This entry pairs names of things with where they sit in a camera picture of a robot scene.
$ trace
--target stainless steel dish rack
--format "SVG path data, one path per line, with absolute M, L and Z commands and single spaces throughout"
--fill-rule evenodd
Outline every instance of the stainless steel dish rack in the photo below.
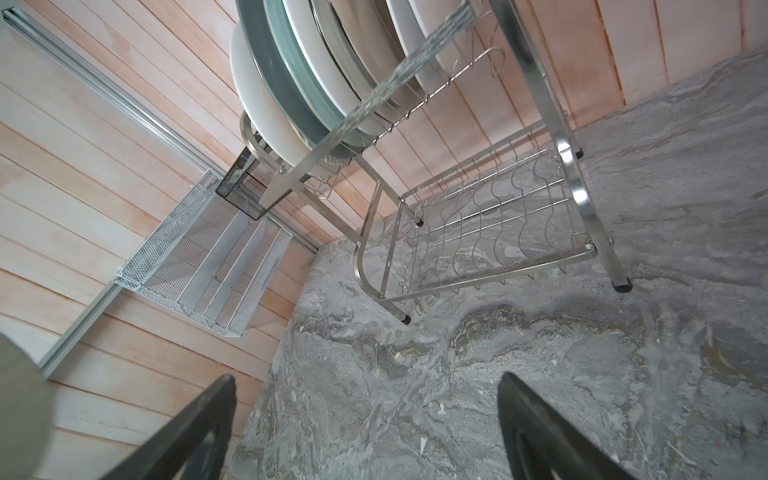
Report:
M 495 14 L 496 28 L 506 37 L 520 65 L 541 121 L 403 195 L 397 194 L 361 155 L 354 154 L 348 161 L 338 158 L 331 161 L 329 155 L 343 145 L 342 139 L 364 120 L 381 123 L 382 118 L 376 112 L 385 104 L 391 105 L 393 95 L 407 88 L 408 82 L 422 69 L 431 68 L 434 73 L 435 56 L 451 48 L 455 35 L 478 18 L 468 2 L 462 3 L 294 168 L 266 155 L 263 146 L 254 140 L 247 117 L 243 117 L 241 126 L 248 148 L 275 170 L 266 191 L 259 193 L 260 206 L 269 210 L 294 191 L 319 210 L 356 242 L 353 268 L 362 289 L 406 324 L 411 317 L 399 306 L 406 300 L 458 291 L 467 286 L 479 288 L 491 281 L 504 283 L 512 276 L 562 268 L 595 256 L 601 258 L 616 291 L 625 293 L 632 287 L 581 175 L 578 159 L 582 151 L 514 2 L 490 0 L 490 6 L 491 10 L 480 16 Z M 414 110 L 427 104 L 487 55 L 504 55 L 504 51 L 490 47 L 476 56 L 473 51 L 466 65 L 455 69 L 442 86 L 428 92 L 422 101 L 404 112 L 401 120 L 387 124 L 386 131 L 372 139 L 371 144 L 407 120 Z M 541 146 L 537 138 L 545 133 L 551 141 Z M 529 142 L 533 149 L 520 154 L 518 150 L 524 142 Z M 306 175 L 318 164 L 349 161 L 357 162 L 376 182 L 361 231 L 330 210 L 315 195 L 317 189 L 312 192 L 304 183 Z M 333 180 L 329 177 L 325 182 L 331 187 Z M 394 220 L 378 224 L 376 228 L 381 234 L 372 240 L 382 195 L 399 207 Z M 373 263 L 366 265 L 367 273 L 363 269 L 364 260 Z M 374 276 L 376 286 L 371 280 Z
M 206 172 L 114 282 L 222 336 L 240 337 L 293 236 L 216 195 L 220 182 Z

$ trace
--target wire shelf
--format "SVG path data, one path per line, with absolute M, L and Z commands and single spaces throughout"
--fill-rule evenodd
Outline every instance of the wire shelf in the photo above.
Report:
M 292 235 L 224 200 L 219 183 L 206 172 L 114 281 L 222 336 L 240 337 Z

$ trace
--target black rubber foot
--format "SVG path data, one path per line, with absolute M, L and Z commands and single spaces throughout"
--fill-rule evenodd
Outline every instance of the black rubber foot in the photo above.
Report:
M 632 291 L 632 280 L 629 280 L 627 278 L 627 282 L 628 282 L 627 285 L 621 285 L 621 286 L 615 286 L 614 285 L 614 290 L 616 290 L 619 293 L 629 293 L 629 292 L 631 292 Z

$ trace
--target plate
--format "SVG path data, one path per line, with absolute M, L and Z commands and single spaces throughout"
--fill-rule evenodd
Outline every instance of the plate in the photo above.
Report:
M 293 28 L 291 28 L 288 14 L 283 6 L 283 0 L 264 0 L 264 8 L 272 29 L 272 36 L 277 44 L 277 50 L 280 52 L 280 57 L 288 68 L 288 72 L 296 82 L 301 95 L 329 131 L 336 128 L 344 121 L 344 115 L 323 90 L 323 86 L 312 72 L 310 64 L 304 58 L 299 42 L 293 34 Z M 370 141 L 366 141 L 359 133 L 353 132 L 347 136 L 345 143 L 362 149 Z
M 406 58 L 394 27 L 390 31 L 385 23 L 389 12 L 380 15 L 381 8 L 377 9 L 374 0 L 331 0 L 331 5 L 368 73 L 377 84 L 384 81 Z M 423 98 L 424 91 L 416 81 L 409 82 L 407 88 L 401 88 L 392 96 L 402 108 L 411 108 Z
M 261 0 L 237 0 L 237 11 L 248 49 L 274 101 L 301 136 L 309 141 L 310 147 L 317 145 L 329 133 L 329 129 L 315 116 L 283 63 L 266 19 L 264 4 Z M 338 158 L 352 156 L 341 145 L 331 153 Z
M 301 141 L 264 84 L 256 62 L 250 56 L 248 43 L 239 23 L 232 32 L 230 67 L 235 89 L 251 123 L 272 150 L 286 162 L 296 166 L 310 149 Z
M 373 88 L 376 87 L 376 80 L 368 73 L 357 53 L 355 53 L 354 48 L 349 43 L 349 39 L 339 23 L 339 17 L 333 11 L 333 6 L 331 6 L 328 0 L 311 0 L 311 2 L 315 21 L 333 60 L 339 66 L 339 69 L 357 96 L 368 98 Z M 402 117 L 398 109 L 399 106 L 397 104 L 388 102 L 380 107 L 376 113 L 384 121 L 392 124 Z
M 424 36 L 439 27 L 462 4 L 462 0 L 408 0 L 413 15 L 419 23 Z M 472 34 L 464 31 L 454 37 L 454 41 L 435 57 L 442 69 L 453 75 L 469 63 L 472 56 Z
M 386 0 L 389 7 L 389 13 L 392 16 L 392 22 L 395 24 L 397 37 L 400 39 L 400 45 L 406 55 L 410 55 L 422 43 L 424 43 L 424 33 L 413 10 L 409 0 Z M 434 91 L 444 84 L 448 78 L 445 72 L 435 61 L 430 61 L 419 73 L 416 74 L 416 80 L 427 91 Z
M 315 78 L 336 108 L 343 115 L 349 115 L 360 104 L 360 99 L 331 57 L 315 23 L 312 5 L 307 0 L 283 0 L 283 6 L 293 35 Z M 369 118 L 360 124 L 359 129 L 369 135 L 378 135 L 385 127 Z

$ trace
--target teal plate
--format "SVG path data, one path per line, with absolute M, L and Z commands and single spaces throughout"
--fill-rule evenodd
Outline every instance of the teal plate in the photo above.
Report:
M 329 133 L 329 128 L 306 103 L 280 57 L 280 51 L 266 19 L 264 4 L 261 0 L 237 0 L 237 11 L 240 13 L 240 23 L 248 40 L 248 48 L 266 87 L 300 136 L 309 141 L 310 147 L 317 145 Z M 331 154 L 338 158 L 353 156 L 353 153 L 342 145 L 334 148 Z
M 264 0 L 266 17 L 272 28 L 272 36 L 277 43 L 277 50 L 288 67 L 288 71 L 299 87 L 301 95 L 322 123 L 332 130 L 344 121 L 344 115 L 333 104 L 323 86 L 315 77 L 309 62 L 304 58 L 299 42 L 293 33 L 283 0 Z M 364 140 L 363 133 L 357 131 L 345 139 L 352 147 L 364 148 L 370 140 Z

